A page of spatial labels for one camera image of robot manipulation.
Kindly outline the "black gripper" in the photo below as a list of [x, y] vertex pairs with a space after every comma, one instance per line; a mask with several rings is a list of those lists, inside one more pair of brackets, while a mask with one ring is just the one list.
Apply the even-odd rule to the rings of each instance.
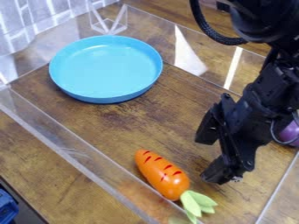
[[221, 95], [206, 113], [196, 134], [196, 142], [214, 145], [220, 141], [222, 154], [202, 172], [208, 183], [224, 185], [240, 182], [244, 173], [256, 169], [258, 148], [277, 140], [293, 121], [293, 107], [286, 92], [265, 91], [246, 87], [234, 101], [229, 93]]

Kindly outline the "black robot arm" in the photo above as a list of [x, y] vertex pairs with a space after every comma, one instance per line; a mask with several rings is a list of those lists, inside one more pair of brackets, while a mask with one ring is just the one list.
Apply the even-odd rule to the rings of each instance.
[[277, 136], [289, 124], [299, 124], [299, 0], [220, 0], [229, 13], [238, 36], [221, 35], [209, 25], [200, 0], [190, 0], [198, 26], [208, 36], [226, 46], [266, 43], [272, 51], [260, 76], [248, 84], [236, 101], [229, 94], [210, 108], [197, 131], [201, 144], [221, 144], [222, 154], [201, 174], [220, 185], [238, 181], [256, 169], [258, 147], [296, 139]]

